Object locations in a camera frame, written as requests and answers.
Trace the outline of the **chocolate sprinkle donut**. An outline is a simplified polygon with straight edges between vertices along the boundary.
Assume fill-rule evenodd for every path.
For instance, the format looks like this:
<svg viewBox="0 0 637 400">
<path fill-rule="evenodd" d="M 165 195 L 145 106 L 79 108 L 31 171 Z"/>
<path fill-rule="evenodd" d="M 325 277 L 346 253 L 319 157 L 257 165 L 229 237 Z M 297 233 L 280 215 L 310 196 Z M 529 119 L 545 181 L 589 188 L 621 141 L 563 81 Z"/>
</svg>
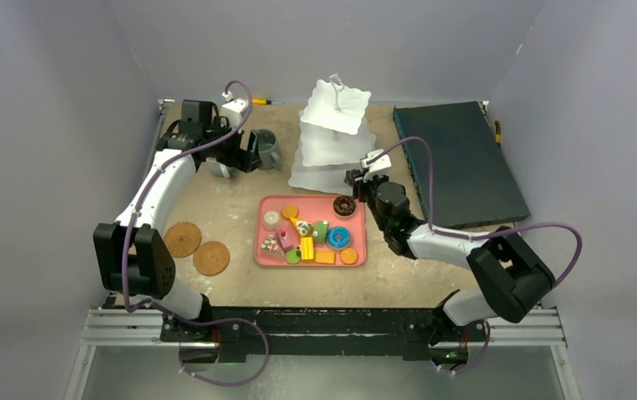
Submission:
<svg viewBox="0 0 637 400">
<path fill-rule="evenodd" d="M 340 218 L 351 218 L 357 209 L 356 202 L 352 196 L 337 196 L 332 205 L 334 213 Z"/>
</svg>

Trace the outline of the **grey mug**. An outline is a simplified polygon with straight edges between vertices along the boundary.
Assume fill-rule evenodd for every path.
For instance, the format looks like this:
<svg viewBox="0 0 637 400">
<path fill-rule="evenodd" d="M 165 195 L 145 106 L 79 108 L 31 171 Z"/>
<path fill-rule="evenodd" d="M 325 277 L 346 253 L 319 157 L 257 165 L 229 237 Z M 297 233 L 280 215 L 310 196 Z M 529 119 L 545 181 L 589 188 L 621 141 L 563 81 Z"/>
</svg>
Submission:
<svg viewBox="0 0 637 400">
<path fill-rule="evenodd" d="M 281 171 L 283 168 L 283 160 L 278 137 L 275 133 L 268 129 L 253 130 L 252 133 L 255 134 L 258 140 L 259 168 L 262 170 L 274 169 Z"/>
</svg>

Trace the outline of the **blue frosted donut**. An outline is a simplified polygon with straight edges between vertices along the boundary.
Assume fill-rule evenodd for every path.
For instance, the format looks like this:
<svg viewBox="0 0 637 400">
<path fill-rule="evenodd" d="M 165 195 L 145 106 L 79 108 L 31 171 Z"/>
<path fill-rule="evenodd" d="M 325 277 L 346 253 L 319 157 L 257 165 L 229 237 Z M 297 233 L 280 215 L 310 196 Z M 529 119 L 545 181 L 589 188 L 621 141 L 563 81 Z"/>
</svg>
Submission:
<svg viewBox="0 0 637 400">
<path fill-rule="evenodd" d="M 350 231 L 343 226 L 331 227 L 327 231 L 326 244 L 335 250 L 343 250 L 347 248 L 352 241 Z"/>
</svg>

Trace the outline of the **white three-tier cake stand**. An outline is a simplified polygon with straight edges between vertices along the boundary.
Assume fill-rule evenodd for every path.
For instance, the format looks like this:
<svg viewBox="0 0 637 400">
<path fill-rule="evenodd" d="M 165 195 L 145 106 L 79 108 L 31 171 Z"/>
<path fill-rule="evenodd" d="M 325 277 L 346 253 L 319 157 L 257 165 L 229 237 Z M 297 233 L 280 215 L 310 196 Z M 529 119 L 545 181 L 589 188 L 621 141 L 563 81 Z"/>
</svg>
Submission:
<svg viewBox="0 0 637 400">
<path fill-rule="evenodd" d="M 343 83 L 335 73 L 316 82 L 307 106 L 298 113 L 298 150 L 288 185 L 292 188 L 348 195 L 348 170 L 375 149 L 366 109 L 371 92 Z"/>
</svg>

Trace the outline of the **green matcha cake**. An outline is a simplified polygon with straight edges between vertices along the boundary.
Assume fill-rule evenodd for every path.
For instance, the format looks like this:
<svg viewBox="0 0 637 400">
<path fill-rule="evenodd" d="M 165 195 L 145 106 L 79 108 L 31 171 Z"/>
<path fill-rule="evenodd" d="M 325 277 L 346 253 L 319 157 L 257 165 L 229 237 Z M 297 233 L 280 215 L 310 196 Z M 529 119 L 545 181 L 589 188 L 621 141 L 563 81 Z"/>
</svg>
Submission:
<svg viewBox="0 0 637 400">
<path fill-rule="evenodd" d="M 318 244 L 325 244 L 329 231 L 329 222 L 317 221 L 313 226 L 313 240 Z"/>
</svg>

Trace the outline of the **yellow triangular sprinkle cake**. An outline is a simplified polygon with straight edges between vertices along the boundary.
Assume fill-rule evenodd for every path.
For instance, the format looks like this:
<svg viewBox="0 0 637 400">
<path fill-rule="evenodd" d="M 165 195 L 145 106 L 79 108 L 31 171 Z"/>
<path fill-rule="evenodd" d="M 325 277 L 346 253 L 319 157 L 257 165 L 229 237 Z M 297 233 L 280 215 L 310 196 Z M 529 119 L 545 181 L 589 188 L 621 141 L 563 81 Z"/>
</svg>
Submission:
<svg viewBox="0 0 637 400">
<path fill-rule="evenodd" d="M 313 234 L 313 224 L 303 219 L 291 217 L 289 221 L 301 238 L 310 237 Z"/>
</svg>

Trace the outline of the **white small cup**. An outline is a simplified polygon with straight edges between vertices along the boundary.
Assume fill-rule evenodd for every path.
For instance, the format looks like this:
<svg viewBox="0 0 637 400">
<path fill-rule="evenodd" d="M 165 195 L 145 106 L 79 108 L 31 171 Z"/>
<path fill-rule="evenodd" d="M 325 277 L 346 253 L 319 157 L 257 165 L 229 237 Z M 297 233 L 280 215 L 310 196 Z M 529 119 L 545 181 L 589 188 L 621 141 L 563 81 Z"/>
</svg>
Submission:
<svg viewBox="0 0 637 400">
<path fill-rule="evenodd" d="M 204 161 L 204 164 L 206 165 L 210 173 L 218 178 L 230 179 L 233 176 L 233 172 L 235 170 L 234 167 L 229 167 L 213 157 L 208 157 Z"/>
</svg>

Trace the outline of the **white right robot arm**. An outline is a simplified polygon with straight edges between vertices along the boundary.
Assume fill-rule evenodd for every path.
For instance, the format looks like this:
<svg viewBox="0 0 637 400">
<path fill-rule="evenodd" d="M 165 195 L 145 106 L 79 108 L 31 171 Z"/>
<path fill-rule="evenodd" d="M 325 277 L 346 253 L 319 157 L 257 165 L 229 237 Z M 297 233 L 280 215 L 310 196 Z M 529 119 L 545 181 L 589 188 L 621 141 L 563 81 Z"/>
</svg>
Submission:
<svg viewBox="0 0 637 400">
<path fill-rule="evenodd" d="M 470 271 L 477 287 L 450 293 L 434 309 L 434 331 L 452 339 L 465 326 L 488 318 L 520 322 L 555 286 L 554 274 L 517 233 L 500 227 L 492 237 L 437 231 L 415 217 L 403 185 L 386 176 L 349 170 L 353 198 L 373 214 L 390 250 L 410 259 L 436 260 Z"/>
</svg>

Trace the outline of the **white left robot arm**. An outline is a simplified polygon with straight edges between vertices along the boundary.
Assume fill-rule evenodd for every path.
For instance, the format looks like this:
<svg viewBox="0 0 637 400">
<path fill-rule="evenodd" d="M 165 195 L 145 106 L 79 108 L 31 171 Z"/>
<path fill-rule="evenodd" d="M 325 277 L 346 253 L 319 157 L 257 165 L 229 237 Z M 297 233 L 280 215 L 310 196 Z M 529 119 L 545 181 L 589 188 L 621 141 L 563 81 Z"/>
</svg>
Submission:
<svg viewBox="0 0 637 400">
<path fill-rule="evenodd" d="M 251 108 L 242 98 L 227 97 L 222 105 L 182 101 L 181 116 L 157 141 L 152 166 L 133 200 L 114 222 L 101 222 L 93 232 L 103 287 L 122 294 L 133 311 L 153 304 L 182 318 L 182 331 L 194 341 L 213 332 L 213 318 L 204 312 L 209 302 L 177 278 L 160 229 L 202 163 L 212 160 L 245 173 L 258 168 L 257 136 L 241 146 Z"/>
</svg>

